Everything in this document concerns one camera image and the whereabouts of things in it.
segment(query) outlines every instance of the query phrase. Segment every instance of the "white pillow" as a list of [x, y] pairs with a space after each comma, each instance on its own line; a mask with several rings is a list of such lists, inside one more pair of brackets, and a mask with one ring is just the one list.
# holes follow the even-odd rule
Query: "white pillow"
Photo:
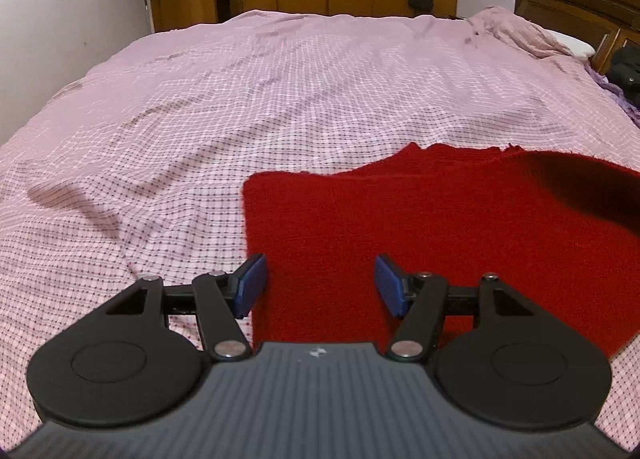
[[596, 50], [586, 42], [581, 41], [574, 36], [565, 35], [564, 33], [558, 33], [553, 30], [546, 30], [549, 35], [556, 38], [560, 44], [567, 47], [571, 54], [576, 58], [587, 59], [596, 54]]

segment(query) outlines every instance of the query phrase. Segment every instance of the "red cloth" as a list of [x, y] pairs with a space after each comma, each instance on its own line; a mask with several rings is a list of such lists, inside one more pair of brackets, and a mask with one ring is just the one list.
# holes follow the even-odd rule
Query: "red cloth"
[[[640, 320], [640, 175], [575, 154], [415, 144], [334, 176], [266, 172], [243, 189], [249, 253], [267, 255], [254, 341], [388, 343], [373, 283], [410, 272], [475, 285], [486, 271], [608, 355]], [[447, 332], [470, 328], [465, 318]]]

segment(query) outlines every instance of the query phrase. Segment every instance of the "gray gripper base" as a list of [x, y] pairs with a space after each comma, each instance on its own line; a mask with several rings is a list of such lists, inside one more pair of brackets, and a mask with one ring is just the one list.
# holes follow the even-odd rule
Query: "gray gripper base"
[[46, 423], [17, 459], [618, 459], [592, 425], [523, 433], [476, 421], [418, 365], [372, 344], [264, 344], [212, 368], [173, 412], [143, 425], [81, 430]]

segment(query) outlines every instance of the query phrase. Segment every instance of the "wooden headboard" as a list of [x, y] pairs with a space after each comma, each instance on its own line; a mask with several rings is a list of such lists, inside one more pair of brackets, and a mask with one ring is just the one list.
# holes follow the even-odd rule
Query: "wooden headboard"
[[616, 49], [640, 45], [640, 0], [516, 0], [515, 12], [593, 46], [591, 65], [601, 73]]

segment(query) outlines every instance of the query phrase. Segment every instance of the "bedsheet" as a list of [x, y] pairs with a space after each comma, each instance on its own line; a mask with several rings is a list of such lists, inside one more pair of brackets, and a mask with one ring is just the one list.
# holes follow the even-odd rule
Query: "bedsheet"
[[[612, 97], [501, 8], [456, 21], [250, 12], [143, 38], [63, 88], [0, 148], [0, 446], [38, 424], [24, 372], [42, 343], [142, 274], [185, 283], [242, 262], [252, 173], [340, 172], [410, 142], [640, 170], [640, 130]], [[631, 448], [640, 338], [612, 366], [598, 425]]]

